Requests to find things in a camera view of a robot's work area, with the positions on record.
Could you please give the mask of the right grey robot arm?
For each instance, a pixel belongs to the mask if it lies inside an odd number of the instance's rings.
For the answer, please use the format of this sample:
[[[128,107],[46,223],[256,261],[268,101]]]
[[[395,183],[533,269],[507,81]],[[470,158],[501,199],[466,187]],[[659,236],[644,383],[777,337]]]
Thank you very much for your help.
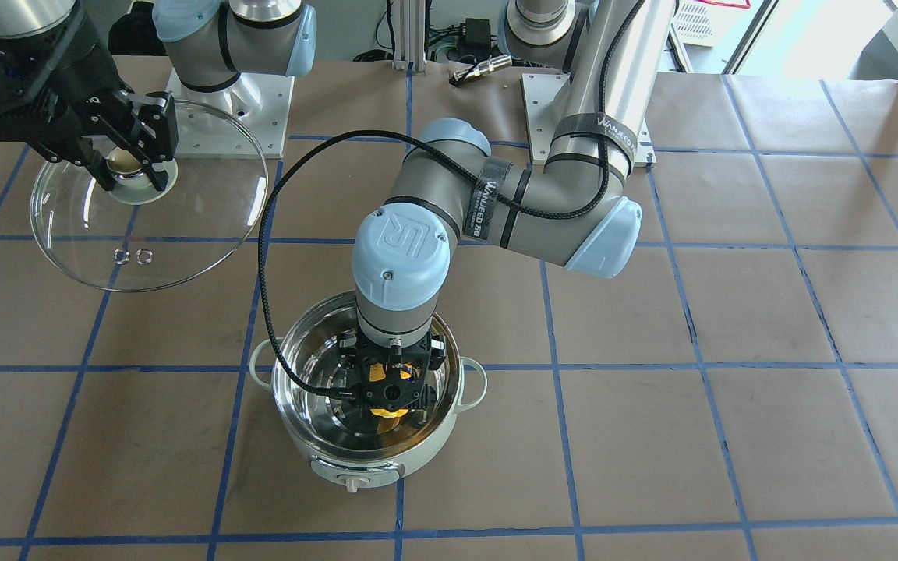
[[[157,1],[150,21],[189,91],[313,68],[316,14],[302,1]],[[82,167],[113,196],[163,196],[175,106],[171,93],[136,93],[121,78],[81,2],[0,1],[0,142]]]

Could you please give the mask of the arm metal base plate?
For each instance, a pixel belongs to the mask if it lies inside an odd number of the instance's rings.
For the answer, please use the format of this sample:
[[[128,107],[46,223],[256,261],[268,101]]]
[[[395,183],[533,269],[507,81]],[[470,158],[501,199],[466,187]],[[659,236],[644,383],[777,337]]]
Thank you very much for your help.
[[[655,163],[656,150],[653,149],[652,138],[644,119],[649,97],[642,96],[641,93],[624,92],[626,80],[623,78],[617,78],[616,82],[617,88],[609,93],[606,100],[606,111],[614,121],[633,130],[637,138],[633,168]],[[593,100],[585,102],[582,109],[567,109],[569,100],[578,104],[578,95],[571,93],[568,75],[524,73],[521,75],[521,95],[526,108],[530,159],[534,166],[544,166],[548,157],[574,150],[576,140],[584,143],[589,152],[594,150],[591,139],[583,136],[566,135],[560,137],[559,141],[553,141],[558,124],[567,114],[596,111],[596,102]]]
[[[186,88],[176,71],[168,78],[175,98],[177,157],[281,159],[295,78],[240,74],[227,89],[203,93]]]

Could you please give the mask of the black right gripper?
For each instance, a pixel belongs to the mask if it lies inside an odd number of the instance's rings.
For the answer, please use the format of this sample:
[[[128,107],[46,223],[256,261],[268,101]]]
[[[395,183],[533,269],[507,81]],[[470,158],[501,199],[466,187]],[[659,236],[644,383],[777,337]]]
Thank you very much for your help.
[[[54,101],[52,120],[24,143],[50,162],[78,164],[113,192],[114,173],[92,141],[106,137],[139,161],[137,189],[164,194],[175,184],[179,134],[170,93],[136,95],[96,31],[29,32],[20,50],[44,55],[45,89]]]

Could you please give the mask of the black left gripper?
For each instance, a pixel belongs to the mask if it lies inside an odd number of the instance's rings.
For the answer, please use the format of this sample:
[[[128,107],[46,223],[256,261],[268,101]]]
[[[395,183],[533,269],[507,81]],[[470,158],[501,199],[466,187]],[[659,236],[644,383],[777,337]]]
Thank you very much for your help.
[[[349,377],[353,408],[370,413],[407,413],[431,408],[438,391],[427,381],[447,357],[443,335],[433,331],[403,347],[374,344],[364,333],[343,333],[338,338],[339,365]]]

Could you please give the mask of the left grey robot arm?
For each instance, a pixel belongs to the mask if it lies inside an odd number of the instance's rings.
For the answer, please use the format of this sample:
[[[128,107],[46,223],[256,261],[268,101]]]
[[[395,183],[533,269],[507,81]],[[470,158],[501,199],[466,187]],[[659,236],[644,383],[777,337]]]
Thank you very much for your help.
[[[676,1],[506,1],[501,50],[560,80],[539,163],[510,162],[460,118],[438,118],[405,155],[352,251],[357,327],[339,337],[335,395],[374,415],[426,408],[447,356],[433,328],[463,238],[611,278],[637,245],[624,194]]]

